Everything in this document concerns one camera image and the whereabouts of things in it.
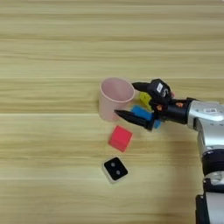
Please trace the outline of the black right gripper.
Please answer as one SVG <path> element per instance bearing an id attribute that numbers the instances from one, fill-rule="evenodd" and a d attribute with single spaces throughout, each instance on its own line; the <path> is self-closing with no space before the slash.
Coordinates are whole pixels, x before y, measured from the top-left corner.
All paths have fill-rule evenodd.
<path id="1" fill-rule="evenodd" d="M 132 83 L 133 88 L 139 92 L 148 92 L 149 85 L 148 82 Z M 193 98 L 186 98 L 184 100 L 171 99 L 166 103 L 151 100 L 150 106 L 159 120 L 187 124 L 188 112 L 192 101 Z M 116 109 L 115 113 L 129 123 L 141 126 L 147 130 L 153 129 L 154 120 L 147 120 L 126 110 Z"/>

